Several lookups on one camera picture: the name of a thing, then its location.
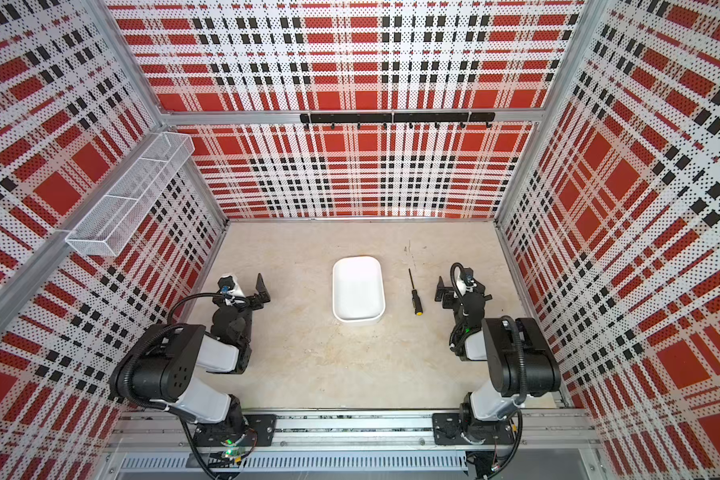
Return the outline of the black yellow-tipped screwdriver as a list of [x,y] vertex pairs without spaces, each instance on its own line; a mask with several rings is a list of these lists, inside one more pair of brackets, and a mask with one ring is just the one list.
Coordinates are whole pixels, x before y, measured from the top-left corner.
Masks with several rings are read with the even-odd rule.
[[422,316],[423,315],[423,305],[421,298],[419,296],[418,290],[415,286],[412,270],[408,269],[408,276],[411,284],[411,300],[412,300],[412,306],[414,310],[414,314],[416,316]]

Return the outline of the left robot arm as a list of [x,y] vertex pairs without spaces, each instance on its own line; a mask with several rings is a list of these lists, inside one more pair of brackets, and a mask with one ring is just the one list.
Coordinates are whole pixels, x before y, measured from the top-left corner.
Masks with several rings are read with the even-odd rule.
[[[177,417],[195,448],[228,450],[272,444],[277,417],[246,414],[241,400],[223,393],[195,374],[241,375],[252,350],[253,312],[271,301],[263,276],[255,292],[244,293],[233,275],[221,277],[215,292],[179,300],[168,313],[168,324],[147,328],[115,367],[111,393],[144,409]],[[176,323],[176,311],[191,300],[208,298],[216,311],[211,325]]]

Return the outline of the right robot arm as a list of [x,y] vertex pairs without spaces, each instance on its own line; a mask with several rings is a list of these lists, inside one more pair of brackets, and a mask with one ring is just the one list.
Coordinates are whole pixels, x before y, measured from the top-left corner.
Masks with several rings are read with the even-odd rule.
[[438,280],[435,300],[450,310],[449,350],[464,362],[484,362],[489,380],[465,395],[455,414],[432,416],[439,446],[510,445],[517,441],[525,402],[559,389],[561,373],[531,318],[488,318],[491,296],[469,269]]

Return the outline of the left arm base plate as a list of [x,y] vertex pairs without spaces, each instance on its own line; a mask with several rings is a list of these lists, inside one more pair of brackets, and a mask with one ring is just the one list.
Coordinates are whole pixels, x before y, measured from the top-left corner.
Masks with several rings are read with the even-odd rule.
[[277,416],[245,414],[239,426],[229,422],[199,424],[193,434],[198,447],[268,447],[272,444]]

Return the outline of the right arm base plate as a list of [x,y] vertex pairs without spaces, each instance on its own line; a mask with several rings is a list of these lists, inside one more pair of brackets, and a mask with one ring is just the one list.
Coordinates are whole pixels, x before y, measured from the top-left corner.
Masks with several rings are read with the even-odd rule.
[[433,414],[432,431],[439,446],[509,446],[515,440],[507,421],[480,421],[463,413]]

